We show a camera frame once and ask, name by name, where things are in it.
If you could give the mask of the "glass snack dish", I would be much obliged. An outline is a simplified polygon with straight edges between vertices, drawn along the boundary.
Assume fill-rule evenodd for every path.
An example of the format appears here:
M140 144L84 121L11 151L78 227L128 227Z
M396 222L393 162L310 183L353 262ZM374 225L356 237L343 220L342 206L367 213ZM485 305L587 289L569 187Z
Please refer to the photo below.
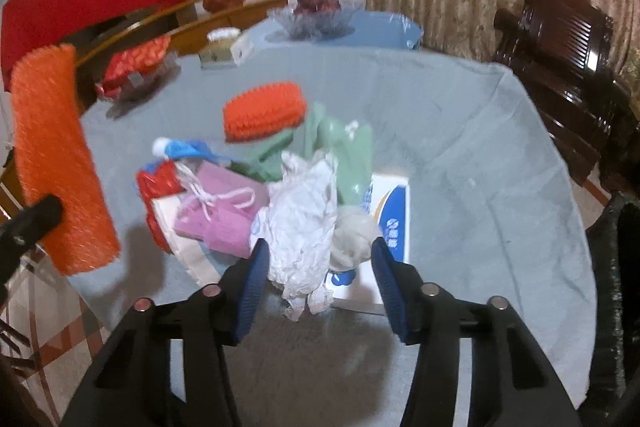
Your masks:
M153 72L141 74L132 72L119 87L106 89L104 83L96 85L96 93L101 101L111 104L106 116L111 119L122 118L133 109L149 102L160 90L172 83L180 72L177 55L171 53Z

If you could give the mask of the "glass fruit bowl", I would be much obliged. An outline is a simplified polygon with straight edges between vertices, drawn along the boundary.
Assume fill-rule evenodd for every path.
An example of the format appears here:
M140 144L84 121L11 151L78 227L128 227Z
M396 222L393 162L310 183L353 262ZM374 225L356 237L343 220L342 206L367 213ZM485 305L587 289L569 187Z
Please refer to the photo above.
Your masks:
M295 13L295 5L270 9L268 16L292 40L322 40L346 36L352 31L352 18L363 9L360 3L341 0L341 9L314 13Z

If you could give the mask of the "pink drawstring pouch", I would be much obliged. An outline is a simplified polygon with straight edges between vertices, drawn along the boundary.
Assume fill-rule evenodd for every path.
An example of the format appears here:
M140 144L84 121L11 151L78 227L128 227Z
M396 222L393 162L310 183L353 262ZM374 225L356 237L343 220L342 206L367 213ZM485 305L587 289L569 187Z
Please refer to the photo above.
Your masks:
M209 251L238 258L250 257L250 228L269 204L265 184L203 160L196 171L176 162L177 176L186 189L174 221L174 231L202 242Z

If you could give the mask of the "tissue box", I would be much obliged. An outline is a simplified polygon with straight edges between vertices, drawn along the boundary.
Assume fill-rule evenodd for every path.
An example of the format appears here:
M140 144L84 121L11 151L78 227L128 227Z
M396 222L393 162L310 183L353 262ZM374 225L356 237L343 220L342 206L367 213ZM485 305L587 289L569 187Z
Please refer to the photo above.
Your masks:
M217 28L206 35L206 45L198 51L201 66L208 68L236 67L254 54L250 35L235 27Z

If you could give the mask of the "light blue table cover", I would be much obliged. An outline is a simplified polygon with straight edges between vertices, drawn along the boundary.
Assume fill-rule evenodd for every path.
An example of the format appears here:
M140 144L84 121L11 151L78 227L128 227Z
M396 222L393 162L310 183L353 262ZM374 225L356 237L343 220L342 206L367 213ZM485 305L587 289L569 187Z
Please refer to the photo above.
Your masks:
M256 49L279 46L354 46L394 50L420 48L423 28L402 14L358 11L343 35L310 40L294 40L274 20L267 18L251 27L248 35Z

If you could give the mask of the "red snack packet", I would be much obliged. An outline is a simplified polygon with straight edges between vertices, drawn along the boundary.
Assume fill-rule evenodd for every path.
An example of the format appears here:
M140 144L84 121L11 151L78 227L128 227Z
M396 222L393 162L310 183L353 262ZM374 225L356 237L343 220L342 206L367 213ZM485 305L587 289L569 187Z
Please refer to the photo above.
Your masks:
M126 92L141 88L164 64L169 45L168 36L159 36L115 53L96 85L99 97L117 100Z

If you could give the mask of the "white blue carton box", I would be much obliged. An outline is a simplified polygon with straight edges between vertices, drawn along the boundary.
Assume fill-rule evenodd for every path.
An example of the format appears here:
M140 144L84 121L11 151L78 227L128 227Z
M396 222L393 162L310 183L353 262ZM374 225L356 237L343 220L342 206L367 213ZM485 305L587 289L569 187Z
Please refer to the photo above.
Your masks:
M405 176L375 173L359 206L338 208L324 280L334 308L385 313L370 258L372 243L379 237L395 260L409 261L410 185Z

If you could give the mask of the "blue plastic bag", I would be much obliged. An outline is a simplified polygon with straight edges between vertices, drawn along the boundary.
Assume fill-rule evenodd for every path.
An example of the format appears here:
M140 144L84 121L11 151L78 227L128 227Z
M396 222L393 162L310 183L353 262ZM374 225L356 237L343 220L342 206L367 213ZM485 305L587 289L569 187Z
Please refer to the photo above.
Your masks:
M171 161L198 159L218 165L228 164L231 161L228 156L213 153L209 146L202 141L180 141L165 138L164 136L154 140L152 154L157 158Z

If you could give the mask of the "red wrapper trash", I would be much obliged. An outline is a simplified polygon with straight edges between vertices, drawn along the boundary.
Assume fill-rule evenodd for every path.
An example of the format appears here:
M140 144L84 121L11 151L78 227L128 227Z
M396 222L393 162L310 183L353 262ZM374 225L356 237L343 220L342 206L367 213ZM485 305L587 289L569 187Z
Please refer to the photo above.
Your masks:
M162 251L169 253L170 248L156 220L152 202L154 199L174 196L184 191L177 178L175 164L169 159L161 160L153 169L138 171L136 182L145 207L145 223L152 234L154 243Z

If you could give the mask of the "red apples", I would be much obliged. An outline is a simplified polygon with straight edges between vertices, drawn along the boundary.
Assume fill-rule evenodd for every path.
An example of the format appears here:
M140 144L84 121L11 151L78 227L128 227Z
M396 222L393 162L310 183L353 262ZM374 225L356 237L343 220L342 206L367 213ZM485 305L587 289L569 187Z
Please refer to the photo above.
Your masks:
M308 15L341 11L340 0L297 0L294 14Z

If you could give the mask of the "orange foam net sleeve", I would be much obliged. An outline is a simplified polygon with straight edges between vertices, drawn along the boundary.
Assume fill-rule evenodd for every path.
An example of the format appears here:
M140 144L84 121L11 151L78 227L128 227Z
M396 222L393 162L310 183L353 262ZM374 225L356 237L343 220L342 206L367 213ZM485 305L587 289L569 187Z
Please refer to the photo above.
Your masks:
M66 277L103 268L120 253L80 122L75 60L70 44L44 46L11 75L17 176L27 204L48 194L61 201L61 222L43 246Z

